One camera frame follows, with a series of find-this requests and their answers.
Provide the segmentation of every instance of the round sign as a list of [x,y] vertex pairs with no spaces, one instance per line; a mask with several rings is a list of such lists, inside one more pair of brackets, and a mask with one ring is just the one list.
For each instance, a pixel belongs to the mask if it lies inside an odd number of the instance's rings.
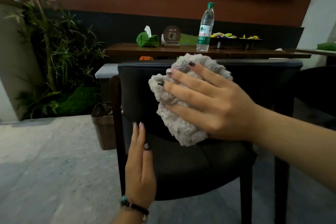
[[181,31],[176,26],[169,26],[163,31],[163,39],[167,44],[177,44],[181,39]]

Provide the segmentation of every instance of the gray floor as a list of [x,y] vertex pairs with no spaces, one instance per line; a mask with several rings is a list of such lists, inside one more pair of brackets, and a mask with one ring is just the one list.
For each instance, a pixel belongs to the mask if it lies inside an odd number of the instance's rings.
[[[296,103],[296,116],[330,117]],[[256,148],[253,223],[273,223],[273,156]],[[109,223],[119,208],[115,150],[102,151],[90,116],[0,125],[0,223]],[[240,223],[239,180],[204,195],[154,202],[149,223]],[[336,196],[291,169],[288,223],[336,223]]]

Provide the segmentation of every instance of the green bottle cap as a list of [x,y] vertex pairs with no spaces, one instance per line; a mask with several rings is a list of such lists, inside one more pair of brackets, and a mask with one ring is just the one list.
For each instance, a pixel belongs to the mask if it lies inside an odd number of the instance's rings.
[[213,6],[214,6],[214,3],[213,2],[210,2],[210,3],[208,3],[208,8],[213,8]]

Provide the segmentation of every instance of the fluffy cloth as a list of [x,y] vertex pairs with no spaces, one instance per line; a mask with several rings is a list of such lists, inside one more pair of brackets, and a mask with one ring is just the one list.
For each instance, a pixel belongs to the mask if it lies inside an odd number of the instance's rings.
[[[233,79],[231,73],[227,71],[224,66],[218,65],[215,60],[212,60],[208,56],[203,56],[202,54],[190,55],[187,53],[185,56],[179,57],[171,67],[190,76],[202,79],[198,74],[190,70],[190,61],[199,62],[207,69],[220,74],[224,78],[229,80]],[[154,92],[155,98],[159,102],[156,113],[161,116],[169,132],[182,146],[191,146],[208,138],[208,134],[205,131],[196,128],[193,124],[186,122],[165,107],[166,104],[179,104],[188,107],[188,104],[167,93],[162,87],[163,80],[179,84],[183,87],[186,86],[162,74],[153,75],[148,81],[151,91]]]

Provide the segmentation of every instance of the bottle label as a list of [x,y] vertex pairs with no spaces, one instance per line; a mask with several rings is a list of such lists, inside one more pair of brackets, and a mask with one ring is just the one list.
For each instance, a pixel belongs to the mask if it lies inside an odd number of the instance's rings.
[[201,25],[198,34],[198,44],[209,44],[212,32],[212,26]]

